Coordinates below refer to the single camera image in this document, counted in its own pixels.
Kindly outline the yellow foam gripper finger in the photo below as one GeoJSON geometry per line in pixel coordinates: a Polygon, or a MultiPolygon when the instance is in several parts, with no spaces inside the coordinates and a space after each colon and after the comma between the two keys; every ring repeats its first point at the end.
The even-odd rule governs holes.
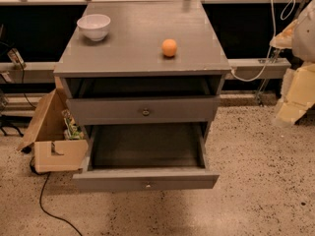
{"type": "Polygon", "coordinates": [[[315,64],[306,63],[297,70],[287,69],[281,94],[272,123],[284,128],[292,126],[315,104],[315,64]]]}

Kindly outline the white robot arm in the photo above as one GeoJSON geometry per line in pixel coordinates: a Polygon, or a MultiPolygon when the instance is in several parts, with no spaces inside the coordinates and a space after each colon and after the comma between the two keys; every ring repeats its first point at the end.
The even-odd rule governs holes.
{"type": "Polygon", "coordinates": [[[315,104],[315,0],[312,0],[281,33],[270,41],[278,49],[290,49],[303,61],[296,70],[287,69],[275,108],[273,124],[289,127],[315,104]]]}

